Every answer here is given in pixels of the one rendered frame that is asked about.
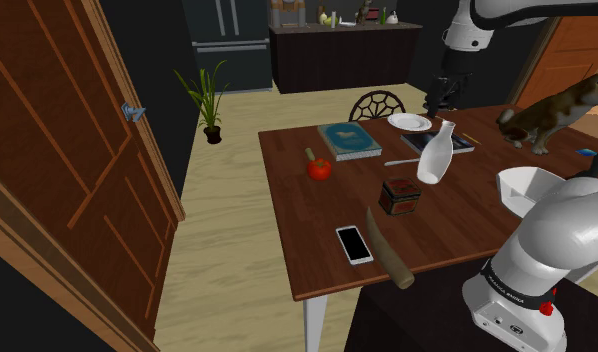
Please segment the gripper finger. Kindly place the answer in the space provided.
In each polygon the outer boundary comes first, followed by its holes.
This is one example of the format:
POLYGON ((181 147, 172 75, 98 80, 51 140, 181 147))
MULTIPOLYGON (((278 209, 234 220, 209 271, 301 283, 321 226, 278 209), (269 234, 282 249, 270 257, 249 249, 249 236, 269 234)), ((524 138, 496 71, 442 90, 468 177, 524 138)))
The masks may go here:
POLYGON ((443 98, 443 91, 446 87, 446 78, 440 76, 434 76, 431 82, 431 86, 425 97, 427 104, 427 117, 433 119, 439 108, 439 104, 443 98))
POLYGON ((452 80, 448 92, 443 96, 442 109, 451 111, 456 108, 456 104, 461 99, 468 84, 468 76, 459 76, 452 80))

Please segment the white plate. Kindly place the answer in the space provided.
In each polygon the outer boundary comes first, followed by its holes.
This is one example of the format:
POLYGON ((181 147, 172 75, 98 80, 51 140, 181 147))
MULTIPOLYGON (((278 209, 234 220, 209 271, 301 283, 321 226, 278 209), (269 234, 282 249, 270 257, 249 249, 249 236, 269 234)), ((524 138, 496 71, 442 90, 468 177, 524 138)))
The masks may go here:
POLYGON ((394 113, 387 117, 392 126, 405 131, 426 131, 432 127, 429 119, 412 113, 394 113))

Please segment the dark flat book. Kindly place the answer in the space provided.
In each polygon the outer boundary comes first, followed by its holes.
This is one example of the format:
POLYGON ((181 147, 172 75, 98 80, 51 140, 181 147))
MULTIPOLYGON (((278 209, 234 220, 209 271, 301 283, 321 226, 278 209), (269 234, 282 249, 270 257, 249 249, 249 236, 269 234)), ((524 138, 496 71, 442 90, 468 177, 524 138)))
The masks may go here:
MULTIPOLYGON (((424 131, 419 133, 405 133, 401 135, 401 140, 405 142, 416 153, 421 154, 427 144, 438 134, 437 131, 424 131)), ((475 147, 467 140, 452 134, 453 153, 472 152, 475 147)))

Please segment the dark round-backed chair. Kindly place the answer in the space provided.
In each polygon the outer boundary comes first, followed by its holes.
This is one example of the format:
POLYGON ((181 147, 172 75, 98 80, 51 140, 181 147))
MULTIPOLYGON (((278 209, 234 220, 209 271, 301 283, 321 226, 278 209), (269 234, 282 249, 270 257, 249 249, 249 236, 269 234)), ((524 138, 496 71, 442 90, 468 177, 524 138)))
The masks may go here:
POLYGON ((394 93, 387 90, 374 90, 357 100, 351 109, 348 121, 379 119, 405 112, 404 104, 394 93))

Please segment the dark kitchen counter with items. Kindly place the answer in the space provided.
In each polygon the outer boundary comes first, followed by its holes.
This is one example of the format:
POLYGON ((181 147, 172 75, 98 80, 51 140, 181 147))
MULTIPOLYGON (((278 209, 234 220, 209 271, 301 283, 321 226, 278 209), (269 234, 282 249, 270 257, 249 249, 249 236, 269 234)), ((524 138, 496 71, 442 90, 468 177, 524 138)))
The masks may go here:
POLYGON ((282 94, 403 84, 421 30, 405 22, 270 26, 273 79, 282 94))

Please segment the brown and white dog figure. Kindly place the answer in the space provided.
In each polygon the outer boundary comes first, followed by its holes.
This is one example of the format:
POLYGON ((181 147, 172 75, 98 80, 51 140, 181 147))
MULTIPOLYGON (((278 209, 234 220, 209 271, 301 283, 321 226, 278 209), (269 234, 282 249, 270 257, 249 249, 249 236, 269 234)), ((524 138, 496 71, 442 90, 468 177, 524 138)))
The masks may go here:
POLYGON ((504 139, 515 148, 531 142, 533 154, 545 155, 549 153, 546 146, 554 133, 573 124, 595 106, 598 106, 598 73, 520 112, 505 109, 496 123, 504 139))

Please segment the orange wooden door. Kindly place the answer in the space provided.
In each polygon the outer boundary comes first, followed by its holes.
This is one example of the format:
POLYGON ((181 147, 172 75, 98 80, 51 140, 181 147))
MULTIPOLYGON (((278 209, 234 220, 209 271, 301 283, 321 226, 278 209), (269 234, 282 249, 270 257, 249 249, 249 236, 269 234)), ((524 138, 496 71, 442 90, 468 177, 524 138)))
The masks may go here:
POLYGON ((598 72, 598 16, 555 18, 538 37, 508 102, 519 108, 598 72))

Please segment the brown wooden table white legs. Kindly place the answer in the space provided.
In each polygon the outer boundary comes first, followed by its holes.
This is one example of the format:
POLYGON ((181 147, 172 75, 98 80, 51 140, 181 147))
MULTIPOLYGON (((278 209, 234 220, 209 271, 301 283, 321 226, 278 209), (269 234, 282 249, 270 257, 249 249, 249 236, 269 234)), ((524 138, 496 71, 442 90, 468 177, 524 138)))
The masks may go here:
POLYGON ((381 145, 378 157, 334 162, 330 177, 315 181, 307 174, 306 148, 322 158, 330 151, 313 126, 264 131, 259 136, 294 300, 304 308, 304 352, 318 352, 329 295, 386 279, 371 262, 349 263, 335 229, 364 228, 371 208, 390 246, 415 273, 496 253, 518 225, 500 202, 496 176, 507 168, 537 166, 562 177, 590 165, 578 149, 598 149, 598 135, 564 128, 550 140, 549 153, 532 154, 507 143, 496 125, 496 106, 455 110, 446 119, 455 133, 482 143, 457 154, 441 181, 422 185, 414 212, 389 216, 379 206, 383 182, 414 178, 416 163, 384 166, 416 158, 398 128, 385 119, 366 120, 364 129, 381 145))

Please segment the red tomato with stem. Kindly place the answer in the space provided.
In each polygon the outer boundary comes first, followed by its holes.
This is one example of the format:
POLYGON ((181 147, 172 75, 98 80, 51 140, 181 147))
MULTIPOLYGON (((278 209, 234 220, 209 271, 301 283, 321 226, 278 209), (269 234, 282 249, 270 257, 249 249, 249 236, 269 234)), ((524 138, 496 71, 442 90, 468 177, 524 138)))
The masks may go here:
POLYGON ((331 175, 331 164, 323 158, 316 158, 310 148, 305 149, 309 163, 307 165, 308 176, 316 181, 327 180, 331 175))

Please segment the brown curved horn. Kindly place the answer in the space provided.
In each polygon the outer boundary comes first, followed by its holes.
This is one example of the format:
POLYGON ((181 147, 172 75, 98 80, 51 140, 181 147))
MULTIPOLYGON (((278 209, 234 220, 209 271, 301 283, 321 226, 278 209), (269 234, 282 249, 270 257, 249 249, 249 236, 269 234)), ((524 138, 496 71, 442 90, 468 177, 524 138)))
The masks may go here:
POLYGON ((375 258, 399 289, 409 288, 415 281, 414 274, 382 235, 371 208, 366 211, 365 221, 375 258))

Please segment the white smartphone black screen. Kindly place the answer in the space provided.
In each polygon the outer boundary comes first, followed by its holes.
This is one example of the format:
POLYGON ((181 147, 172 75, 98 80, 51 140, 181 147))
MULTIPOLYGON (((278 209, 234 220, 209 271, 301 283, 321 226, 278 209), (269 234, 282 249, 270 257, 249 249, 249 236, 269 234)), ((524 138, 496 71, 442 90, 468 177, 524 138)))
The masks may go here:
POLYGON ((339 227, 335 232, 351 265, 365 264, 374 260, 357 226, 339 227))

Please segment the dark grey refrigerator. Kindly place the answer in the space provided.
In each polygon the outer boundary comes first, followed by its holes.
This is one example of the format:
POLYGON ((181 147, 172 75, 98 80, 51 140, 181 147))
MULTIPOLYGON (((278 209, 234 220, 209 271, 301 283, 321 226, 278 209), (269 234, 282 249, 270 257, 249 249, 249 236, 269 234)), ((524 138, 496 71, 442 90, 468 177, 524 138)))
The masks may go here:
POLYGON ((182 0, 195 59, 216 91, 272 89, 267 0, 182 0))

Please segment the dark robot stand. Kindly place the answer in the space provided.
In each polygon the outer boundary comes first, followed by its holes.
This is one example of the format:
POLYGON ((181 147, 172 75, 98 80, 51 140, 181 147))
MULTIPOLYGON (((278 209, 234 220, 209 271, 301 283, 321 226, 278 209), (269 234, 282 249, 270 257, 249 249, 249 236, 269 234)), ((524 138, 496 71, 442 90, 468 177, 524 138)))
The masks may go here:
MULTIPOLYGON (((344 352, 516 352, 477 327, 462 298, 463 283, 485 262, 418 273, 405 290, 391 281, 363 287, 344 352)), ((566 352, 598 352, 598 297, 563 279, 555 305, 566 352)))

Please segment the green potted plant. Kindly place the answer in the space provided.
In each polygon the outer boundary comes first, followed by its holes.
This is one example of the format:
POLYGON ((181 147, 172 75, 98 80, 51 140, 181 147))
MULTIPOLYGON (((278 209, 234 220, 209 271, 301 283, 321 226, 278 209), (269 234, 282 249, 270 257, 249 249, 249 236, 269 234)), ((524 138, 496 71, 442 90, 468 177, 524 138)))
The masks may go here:
POLYGON ((182 86, 198 106, 201 117, 203 118, 203 120, 198 123, 198 126, 203 127, 204 134, 206 135, 209 144, 218 144, 222 141, 221 127, 218 126, 218 123, 221 123, 222 120, 218 117, 218 108, 220 99, 229 84, 226 84, 221 92, 217 94, 216 74, 218 69, 224 63, 225 60, 220 61, 212 74, 204 68, 200 69, 199 82, 192 80, 192 85, 189 85, 177 70, 173 70, 182 86))

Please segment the brown panelled wooden door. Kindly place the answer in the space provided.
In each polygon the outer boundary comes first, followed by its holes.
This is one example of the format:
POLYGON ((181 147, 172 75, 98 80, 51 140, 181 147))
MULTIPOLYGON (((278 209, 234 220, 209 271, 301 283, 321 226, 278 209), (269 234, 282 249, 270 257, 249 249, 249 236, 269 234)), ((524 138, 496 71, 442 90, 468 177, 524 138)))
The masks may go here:
POLYGON ((99 0, 0 0, 0 257, 116 352, 185 213, 99 0))

